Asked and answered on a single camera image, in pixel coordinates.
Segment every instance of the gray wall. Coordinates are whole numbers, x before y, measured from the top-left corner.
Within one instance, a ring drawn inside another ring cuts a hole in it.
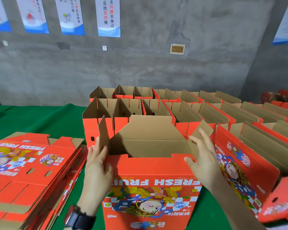
[[[275,33],[288,6],[277,0],[257,55],[241,90],[240,98],[259,103],[263,92],[288,90],[288,45],[272,45]]]
[[[0,47],[2,104],[86,106],[96,86],[119,83],[238,96],[275,3],[121,0],[121,38],[108,38],[97,34],[95,0],[81,0],[84,37],[62,35],[55,1],[42,1],[50,34],[26,33],[16,1],[3,0],[13,32],[0,33],[10,44]],[[171,43],[185,55],[169,55]]]

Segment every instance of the smartwatch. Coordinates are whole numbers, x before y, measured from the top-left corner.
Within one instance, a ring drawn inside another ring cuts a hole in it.
[[[96,217],[82,213],[80,207],[71,205],[64,219],[65,227],[72,230],[91,230]]]

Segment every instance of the green table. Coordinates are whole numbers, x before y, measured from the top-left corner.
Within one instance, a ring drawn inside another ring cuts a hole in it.
[[[67,104],[56,106],[0,106],[0,139],[16,131],[50,134],[52,138],[69,136],[85,138],[82,113],[85,107]],[[71,204],[76,204],[82,191],[84,170],[52,230],[64,228],[63,219]],[[102,208],[97,213],[94,229],[105,229]],[[231,229],[217,201],[203,187],[187,229]]]

